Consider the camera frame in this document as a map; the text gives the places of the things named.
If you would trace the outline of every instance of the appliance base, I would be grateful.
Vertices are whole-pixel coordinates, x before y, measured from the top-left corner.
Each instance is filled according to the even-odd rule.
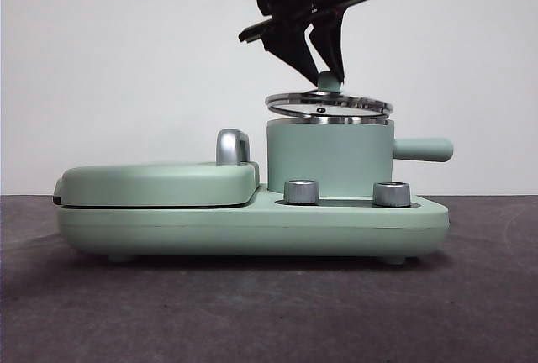
[[[449,228],[447,208],[421,197],[412,197],[412,208],[278,201],[282,194],[262,185],[239,207],[62,207],[58,222],[73,247],[113,262],[138,255],[331,255],[402,264],[437,250]]]

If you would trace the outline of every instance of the silver knob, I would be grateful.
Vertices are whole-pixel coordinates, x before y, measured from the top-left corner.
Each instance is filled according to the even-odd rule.
[[[291,180],[284,183],[284,202],[311,205],[319,202],[319,184],[312,180]]]
[[[249,137],[238,129],[222,129],[217,136],[217,166],[250,161]]]
[[[379,182],[373,184],[373,203],[387,208],[411,206],[409,184],[405,182]]]

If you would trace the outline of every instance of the appliance foot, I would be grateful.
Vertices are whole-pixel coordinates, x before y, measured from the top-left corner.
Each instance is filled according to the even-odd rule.
[[[109,255],[108,261],[114,264],[124,264],[136,260],[136,255]]]
[[[380,262],[387,265],[403,265],[405,264],[404,256],[382,256],[377,258]]]

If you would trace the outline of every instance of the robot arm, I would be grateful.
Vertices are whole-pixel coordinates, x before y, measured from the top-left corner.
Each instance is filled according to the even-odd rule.
[[[366,0],[257,0],[261,13],[271,16],[243,30],[240,41],[261,39],[267,51],[317,84],[318,70],[306,44],[305,29],[314,48],[338,78],[344,81],[341,53],[341,27],[346,9]]]

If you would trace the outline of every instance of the dark countertop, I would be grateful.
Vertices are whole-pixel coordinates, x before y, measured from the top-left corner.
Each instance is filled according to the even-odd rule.
[[[78,253],[50,197],[2,197],[2,362],[538,361],[538,197],[431,197],[442,250],[367,258]]]

